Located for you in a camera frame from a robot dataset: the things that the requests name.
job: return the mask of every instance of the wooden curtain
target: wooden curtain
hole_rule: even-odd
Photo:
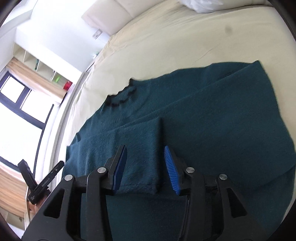
[[[66,91],[62,88],[55,86],[53,83],[44,79],[29,67],[13,58],[8,64],[7,69],[19,81],[23,82],[26,86],[36,92],[42,92],[50,96],[54,101],[61,103]]]
[[[0,207],[24,218],[27,185],[20,173],[0,162]]]

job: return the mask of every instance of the green object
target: green object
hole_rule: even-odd
[[[37,68],[38,68],[38,64],[39,64],[39,59],[36,60],[35,69],[34,69],[35,71],[36,71]]]
[[[186,197],[172,189],[165,145],[204,175],[225,173],[268,234],[280,225],[292,198],[294,144],[259,61],[130,80],[76,134],[63,176],[89,174],[120,144],[128,160],[118,194],[106,196],[114,241],[178,239]],[[83,238],[84,210],[81,217]]]
[[[61,77],[58,76],[58,77],[56,78],[55,82],[57,83],[57,82],[59,81],[60,78],[61,78]]]

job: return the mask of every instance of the pillow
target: pillow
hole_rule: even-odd
[[[197,13],[210,13],[249,5],[269,5],[268,0],[178,0]]]
[[[111,36],[133,18],[116,0],[97,0],[82,19],[92,28],[101,29]]]
[[[116,0],[133,18],[161,3],[163,0]]]

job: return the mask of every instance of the hand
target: hand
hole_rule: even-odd
[[[31,214],[32,214],[32,215],[35,215],[35,214],[39,211],[39,209],[41,208],[42,204],[45,202],[46,198],[47,198],[47,196],[44,196],[44,197],[43,197],[38,203],[36,203],[35,205],[32,204],[32,203],[30,202],[30,210],[31,210]]]

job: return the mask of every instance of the window frame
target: window frame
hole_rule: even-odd
[[[19,98],[17,99],[16,103],[14,103],[12,100],[10,100],[8,97],[6,97],[4,94],[2,94],[0,92],[0,103],[2,103],[6,108],[8,108],[9,110],[11,110],[13,113],[17,114],[19,117],[23,118],[24,120],[26,120],[27,122],[29,122],[30,124],[36,126],[37,128],[41,129],[41,135],[39,138],[39,142],[38,142],[38,146],[37,146],[37,150],[36,150],[36,155],[35,155],[35,160],[34,160],[34,169],[33,169],[33,175],[35,176],[35,172],[36,172],[36,164],[37,164],[37,158],[38,158],[38,153],[39,153],[39,149],[40,149],[40,145],[41,145],[41,140],[44,134],[44,130],[47,124],[47,121],[49,119],[49,116],[52,112],[52,109],[54,107],[54,104],[52,105],[47,118],[45,120],[45,123],[37,120],[36,118],[30,116],[29,114],[27,114],[26,112],[22,111],[22,106],[23,103],[26,101],[28,95],[30,94],[30,92],[32,91],[30,88],[28,88],[27,86],[25,86],[22,82],[20,82],[14,75],[12,75],[11,73],[9,73],[9,71],[7,71],[4,76],[1,78],[0,80],[0,91],[2,89],[2,86],[4,86],[4,84],[6,83],[6,81],[9,79],[9,77],[14,78],[17,82],[19,82],[21,85],[24,86],[23,91],[21,92]],[[9,162],[8,160],[2,158],[0,156],[0,161],[2,163],[4,163],[5,165],[7,165],[8,167],[20,172],[19,168],[14,165],[13,163]]]

